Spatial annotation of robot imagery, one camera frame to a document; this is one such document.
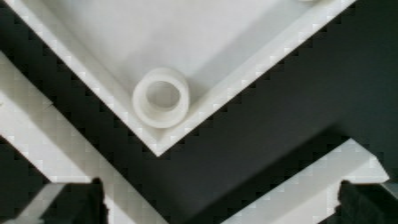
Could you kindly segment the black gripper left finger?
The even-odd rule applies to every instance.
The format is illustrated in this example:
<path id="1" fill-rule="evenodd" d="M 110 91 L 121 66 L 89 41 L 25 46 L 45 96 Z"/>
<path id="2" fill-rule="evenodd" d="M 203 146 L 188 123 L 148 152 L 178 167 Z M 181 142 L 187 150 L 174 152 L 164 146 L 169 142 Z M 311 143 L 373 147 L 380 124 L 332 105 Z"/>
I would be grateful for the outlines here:
<path id="1" fill-rule="evenodd" d="M 50 183 L 13 224 L 109 224 L 103 182 Z"/>

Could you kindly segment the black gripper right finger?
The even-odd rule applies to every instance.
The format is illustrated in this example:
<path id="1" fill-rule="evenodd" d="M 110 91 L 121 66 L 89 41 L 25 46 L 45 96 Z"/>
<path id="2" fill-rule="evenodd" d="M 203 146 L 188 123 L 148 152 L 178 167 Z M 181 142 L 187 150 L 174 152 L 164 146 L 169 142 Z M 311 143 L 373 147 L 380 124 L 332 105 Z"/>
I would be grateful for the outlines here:
<path id="1" fill-rule="evenodd" d="M 341 182 L 339 205 L 324 224 L 398 224 L 398 182 Z"/>

